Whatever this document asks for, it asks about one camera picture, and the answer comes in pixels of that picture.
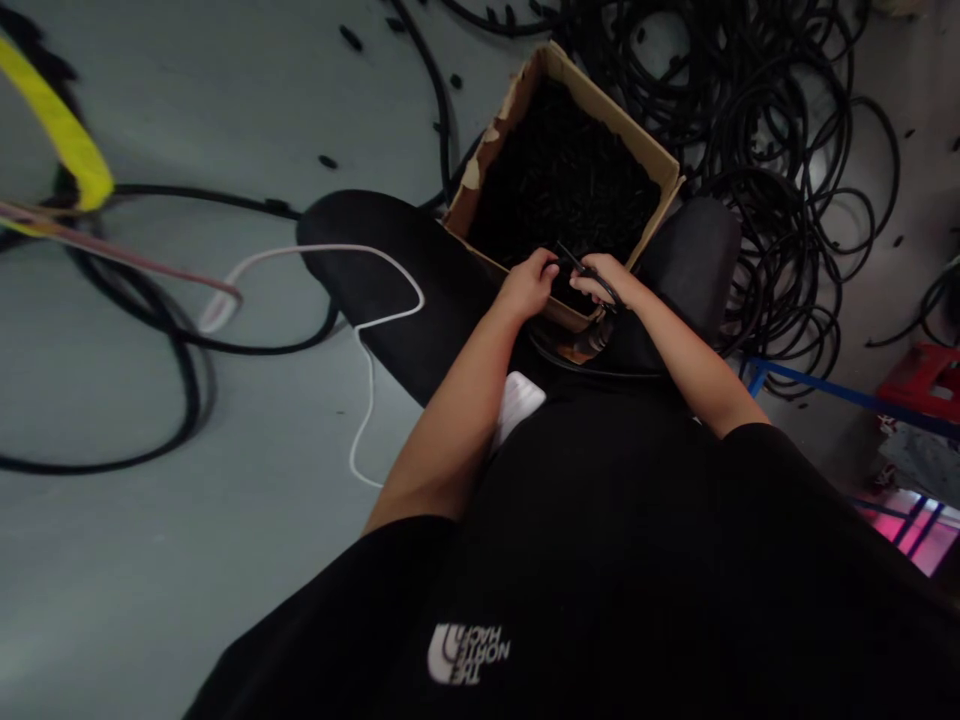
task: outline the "forearm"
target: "forearm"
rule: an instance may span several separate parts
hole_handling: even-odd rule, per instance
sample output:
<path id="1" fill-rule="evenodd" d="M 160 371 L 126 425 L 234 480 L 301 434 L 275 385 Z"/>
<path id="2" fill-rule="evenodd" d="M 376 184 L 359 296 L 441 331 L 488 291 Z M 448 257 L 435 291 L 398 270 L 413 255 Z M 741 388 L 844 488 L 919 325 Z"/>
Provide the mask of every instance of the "forearm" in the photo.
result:
<path id="1" fill-rule="evenodd" d="M 649 288 L 633 283 L 624 302 L 650 334 L 690 409 L 717 437 L 747 423 L 769 423 L 730 366 Z"/>
<path id="2" fill-rule="evenodd" d="M 480 320 L 394 463 L 364 533 L 406 515 L 463 514 L 496 431 L 521 325 L 496 305 Z"/>

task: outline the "leg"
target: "leg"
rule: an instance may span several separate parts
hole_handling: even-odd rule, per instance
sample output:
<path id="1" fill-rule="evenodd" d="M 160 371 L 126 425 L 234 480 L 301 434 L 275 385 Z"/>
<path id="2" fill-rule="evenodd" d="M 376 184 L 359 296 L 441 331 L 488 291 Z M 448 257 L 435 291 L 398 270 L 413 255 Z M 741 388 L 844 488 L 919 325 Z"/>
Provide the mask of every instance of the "leg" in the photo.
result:
<path id="1" fill-rule="evenodd" d="M 740 224 L 722 203 L 694 198 L 675 213 L 640 257 L 637 276 L 708 344 L 716 341 L 740 252 Z M 622 313 L 597 367 L 663 368 L 633 313 Z"/>
<path id="2" fill-rule="evenodd" d="M 345 190 L 314 203 L 297 224 L 297 244 L 368 245 L 413 275 L 427 303 L 416 315 L 364 331 L 363 340 L 421 405 L 443 381 L 496 287 L 477 261 L 426 213 L 396 198 Z M 310 273 L 351 325 L 413 307 L 416 294 L 388 263 L 368 254 L 311 253 Z"/>

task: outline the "red plastic stool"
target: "red plastic stool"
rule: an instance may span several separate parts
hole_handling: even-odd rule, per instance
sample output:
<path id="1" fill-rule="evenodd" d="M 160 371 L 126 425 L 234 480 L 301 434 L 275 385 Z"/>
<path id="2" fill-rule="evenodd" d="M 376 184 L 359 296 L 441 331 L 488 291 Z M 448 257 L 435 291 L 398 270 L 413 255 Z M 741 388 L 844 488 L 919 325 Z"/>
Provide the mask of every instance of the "red plastic stool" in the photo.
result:
<path id="1" fill-rule="evenodd" d="M 934 388 L 952 393 L 932 395 Z M 893 369 L 877 397 L 925 415 L 960 423 L 960 350 L 920 343 Z"/>

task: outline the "gray floor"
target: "gray floor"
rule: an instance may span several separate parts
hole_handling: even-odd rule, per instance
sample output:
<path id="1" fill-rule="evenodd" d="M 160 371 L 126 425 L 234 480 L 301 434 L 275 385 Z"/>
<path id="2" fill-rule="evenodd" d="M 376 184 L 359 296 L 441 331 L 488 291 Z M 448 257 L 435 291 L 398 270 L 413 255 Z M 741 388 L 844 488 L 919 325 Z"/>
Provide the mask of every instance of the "gray floor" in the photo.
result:
<path id="1" fill-rule="evenodd" d="M 409 4 L 444 74 L 464 78 L 453 104 L 469 142 L 534 41 L 478 36 L 436 2 Z M 119 181 L 298 207 L 344 187 L 411 202 L 438 189 L 432 91 L 379 0 L 11 5 L 37 19 L 80 72 L 79 97 Z M 345 49 L 340 23 L 364 39 L 362 56 Z M 863 342 L 905 323 L 955 250 L 947 229 L 960 224 L 960 154 L 948 149 L 960 135 L 960 46 L 947 41 L 957 32 L 960 8 L 944 4 L 913 24 L 874 18 L 857 50 L 857 87 L 884 104 L 899 132 L 917 129 L 903 144 L 893 221 L 846 295 L 834 379 L 860 390 L 872 390 L 907 347 L 866 351 Z M 53 153 L 4 81 L 0 99 L 0 197 L 42 197 Z M 888 155 L 871 120 L 857 133 L 847 178 L 879 202 Z M 322 168 L 318 153 L 340 169 Z M 862 222 L 831 212 L 838 233 Z M 125 205 L 108 229 L 117 242 L 216 276 L 293 241 L 290 223 L 189 201 Z M 192 313 L 206 299 L 168 287 Z M 327 302 L 296 259 L 259 269 L 245 291 L 249 307 L 228 339 L 304 337 Z M 96 296 L 56 248 L 3 256 L 0 307 L 4 452 L 92 462 L 170 432 L 180 389 L 164 341 Z M 374 492 L 347 470 L 366 402 L 349 332 L 291 357 L 214 361 L 216 411 L 174 455 L 95 477 L 0 474 L 3 717 L 177 716 L 223 647 L 357 536 Z M 418 408 L 382 372 L 377 401 L 360 465 L 383 477 Z M 806 410 L 763 403 L 831 479 L 849 479 L 859 413 L 817 396 Z"/>

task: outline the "black t-shirt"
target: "black t-shirt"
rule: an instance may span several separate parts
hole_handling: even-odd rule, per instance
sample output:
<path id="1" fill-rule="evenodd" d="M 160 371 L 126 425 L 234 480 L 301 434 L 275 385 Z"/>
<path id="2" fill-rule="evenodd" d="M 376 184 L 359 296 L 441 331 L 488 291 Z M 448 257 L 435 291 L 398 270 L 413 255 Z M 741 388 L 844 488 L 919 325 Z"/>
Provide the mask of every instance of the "black t-shirt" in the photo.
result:
<path id="1" fill-rule="evenodd" d="M 560 393 L 460 523 L 357 541 L 224 653 L 190 718 L 920 717 L 960 622 L 778 430 Z"/>

